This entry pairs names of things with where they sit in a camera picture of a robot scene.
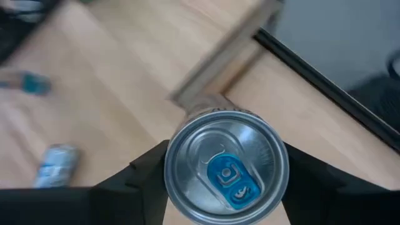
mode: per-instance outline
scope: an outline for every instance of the blue object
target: blue object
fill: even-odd
[[[245,208],[260,196],[259,186],[243,163],[232,154],[220,154],[213,158],[207,167],[207,176],[236,210]]]
[[[47,77],[25,72],[21,89],[28,94],[45,95],[50,91],[50,80]]]

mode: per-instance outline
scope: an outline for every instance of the blue pull tab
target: blue pull tab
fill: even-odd
[[[207,167],[207,177],[236,210],[245,208],[261,193],[243,163],[232,154],[213,158]]]

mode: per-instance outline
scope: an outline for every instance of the can top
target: can top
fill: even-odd
[[[164,178],[174,205],[193,221],[251,224],[279,204],[288,184],[288,155],[262,119],[215,111],[171,140]]]

